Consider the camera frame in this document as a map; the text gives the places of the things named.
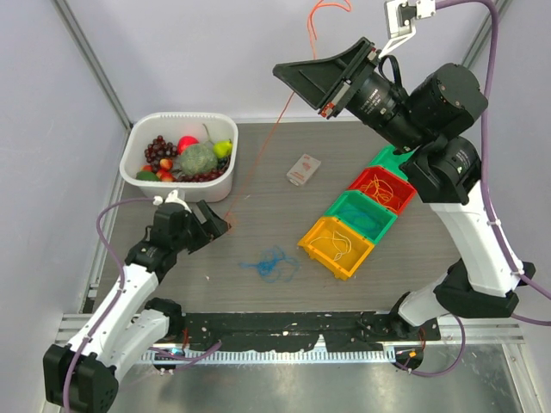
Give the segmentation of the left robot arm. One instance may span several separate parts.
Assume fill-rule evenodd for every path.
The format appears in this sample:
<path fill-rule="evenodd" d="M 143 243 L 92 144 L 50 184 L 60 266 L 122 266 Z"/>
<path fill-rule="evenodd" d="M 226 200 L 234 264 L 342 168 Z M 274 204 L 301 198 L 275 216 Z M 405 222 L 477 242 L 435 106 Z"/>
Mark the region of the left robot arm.
<path fill-rule="evenodd" d="M 46 400 L 67 412 L 108 411 L 143 353 L 182 336 L 182 307 L 148 298 L 181 252 L 196 252 L 231 227 L 204 200 L 196 216 L 177 191 L 148 201 L 156 207 L 153 222 L 126 259 L 116 260 L 119 276 L 104 301 L 67 344 L 43 356 Z"/>

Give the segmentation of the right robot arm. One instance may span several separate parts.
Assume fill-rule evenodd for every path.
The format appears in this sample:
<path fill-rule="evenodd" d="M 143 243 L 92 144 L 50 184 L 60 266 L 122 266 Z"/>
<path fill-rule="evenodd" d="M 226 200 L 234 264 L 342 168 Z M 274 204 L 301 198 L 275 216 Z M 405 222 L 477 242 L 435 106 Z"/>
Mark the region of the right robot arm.
<path fill-rule="evenodd" d="M 486 205 L 482 162 L 463 137 L 488 105 L 476 76 L 448 63 L 407 92 L 398 60 L 367 39 L 328 59 L 278 64 L 273 74 L 322 117 L 347 110 L 405 155 L 400 170 L 455 243 L 459 260 L 393 306 L 392 335 L 409 339 L 445 314 L 511 317 L 517 288 L 533 279 L 536 268 L 496 237 L 498 221 Z"/>

